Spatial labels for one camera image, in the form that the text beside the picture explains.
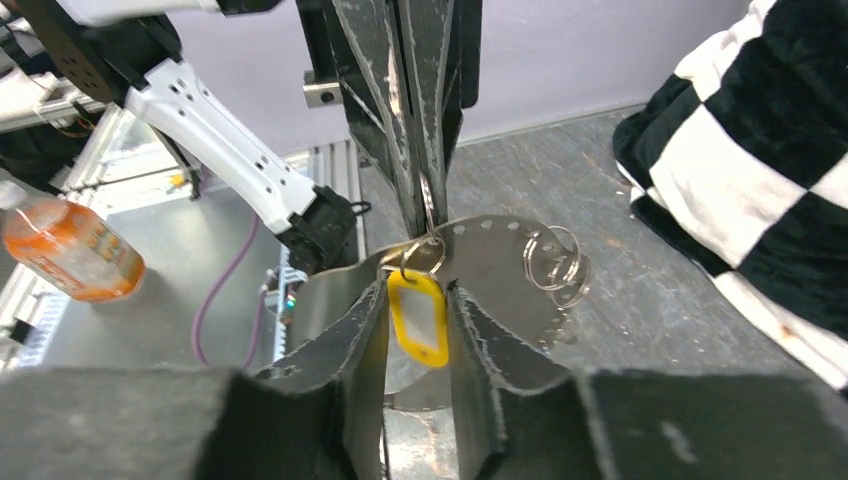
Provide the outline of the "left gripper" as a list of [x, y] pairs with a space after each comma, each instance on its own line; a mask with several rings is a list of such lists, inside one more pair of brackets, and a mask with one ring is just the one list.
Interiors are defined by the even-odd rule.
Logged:
[[481, 1], [297, 0], [311, 69], [310, 109], [351, 100], [342, 75], [346, 43], [385, 138], [379, 157], [410, 237], [448, 221], [446, 180], [463, 123], [479, 95]]

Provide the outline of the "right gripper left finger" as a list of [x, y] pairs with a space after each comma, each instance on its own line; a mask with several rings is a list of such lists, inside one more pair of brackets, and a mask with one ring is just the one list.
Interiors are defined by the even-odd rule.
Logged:
[[381, 478], [386, 301], [373, 282], [339, 320], [258, 372], [282, 395], [272, 413], [283, 478]]

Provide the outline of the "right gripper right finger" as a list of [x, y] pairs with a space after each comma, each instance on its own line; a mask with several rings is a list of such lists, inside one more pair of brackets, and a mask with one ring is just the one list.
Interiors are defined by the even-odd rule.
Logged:
[[577, 470], [577, 388], [569, 370], [448, 287], [450, 375], [463, 479], [567, 479]]

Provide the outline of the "yellow tagged key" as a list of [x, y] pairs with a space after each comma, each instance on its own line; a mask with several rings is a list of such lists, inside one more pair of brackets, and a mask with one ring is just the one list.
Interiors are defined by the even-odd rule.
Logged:
[[447, 300], [436, 273], [446, 260], [443, 238], [426, 235], [384, 258], [388, 306], [400, 349], [416, 363], [449, 362]]

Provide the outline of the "metal key organizer plate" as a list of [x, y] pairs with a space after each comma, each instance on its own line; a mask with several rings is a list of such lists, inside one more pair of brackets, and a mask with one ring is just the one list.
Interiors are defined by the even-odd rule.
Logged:
[[[576, 246], [563, 246], [556, 233], [555, 227], [514, 216], [446, 223], [437, 230], [446, 244], [446, 260], [436, 276], [447, 292], [451, 282], [458, 282], [499, 325], [544, 354], [543, 343], [553, 340], [564, 310], [587, 292], [589, 282], [587, 256]], [[357, 264], [312, 276], [298, 292], [290, 354], [339, 320], [373, 282], [385, 285], [388, 273], [381, 261], [410, 245], [392, 245]], [[383, 403], [410, 412], [452, 406], [450, 364], [431, 368], [387, 394]]]

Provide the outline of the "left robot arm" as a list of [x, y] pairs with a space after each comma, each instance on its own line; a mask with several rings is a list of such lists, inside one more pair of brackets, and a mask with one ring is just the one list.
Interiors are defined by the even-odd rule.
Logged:
[[[22, 1], [53, 62], [92, 99], [117, 104], [237, 192], [309, 274], [338, 267], [351, 203], [296, 173], [206, 88], [168, 19], [175, 10], [264, 13], [271, 1]], [[393, 187], [408, 234], [435, 241], [463, 112], [479, 93], [479, 1], [301, 1], [317, 77], [339, 85], [350, 133]]]

